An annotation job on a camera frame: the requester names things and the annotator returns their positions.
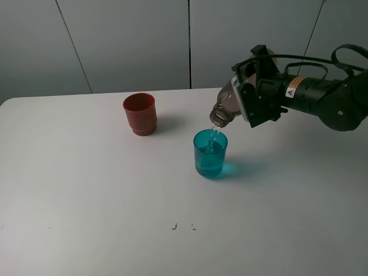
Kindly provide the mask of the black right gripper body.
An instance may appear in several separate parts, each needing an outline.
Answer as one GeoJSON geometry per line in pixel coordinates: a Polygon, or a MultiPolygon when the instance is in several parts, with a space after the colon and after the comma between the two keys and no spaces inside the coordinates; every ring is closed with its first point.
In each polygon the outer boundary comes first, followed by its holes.
{"type": "Polygon", "coordinates": [[[284,107],[285,91],[289,82],[290,75],[282,73],[276,73],[273,78],[260,79],[256,82],[258,114],[268,114],[273,106],[284,107]]]}

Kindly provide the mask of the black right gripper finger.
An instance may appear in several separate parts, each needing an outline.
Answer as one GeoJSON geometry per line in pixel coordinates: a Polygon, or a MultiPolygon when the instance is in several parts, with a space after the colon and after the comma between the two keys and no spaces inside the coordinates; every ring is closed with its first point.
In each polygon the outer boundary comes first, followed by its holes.
{"type": "Polygon", "coordinates": [[[281,115],[283,113],[287,113],[287,112],[288,110],[282,106],[273,106],[268,111],[269,120],[276,122],[277,120],[281,118],[281,115]]]}
{"type": "MultiPolygon", "coordinates": [[[[267,48],[265,45],[257,45],[252,50],[251,53],[255,57],[274,55],[275,53],[267,48]]],[[[255,78],[256,82],[260,79],[273,78],[276,73],[278,73],[277,59],[274,57],[264,57],[255,61],[255,78]]]]}

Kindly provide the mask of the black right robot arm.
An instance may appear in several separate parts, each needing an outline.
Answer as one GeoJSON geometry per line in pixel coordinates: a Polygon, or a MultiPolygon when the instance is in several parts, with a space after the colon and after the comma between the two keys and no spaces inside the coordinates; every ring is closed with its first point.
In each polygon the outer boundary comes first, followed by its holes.
{"type": "Polygon", "coordinates": [[[251,50],[256,58],[255,90],[246,103],[251,127],[267,121],[277,121],[288,109],[318,117],[327,127],[339,131],[353,131],[367,117],[367,70],[342,63],[333,51],[329,61],[300,57],[280,72],[273,56],[264,45],[251,50]],[[290,75],[291,67],[315,66],[328,70],[331,64],[347,74],[344,80],[327,80],[290,75]]]}

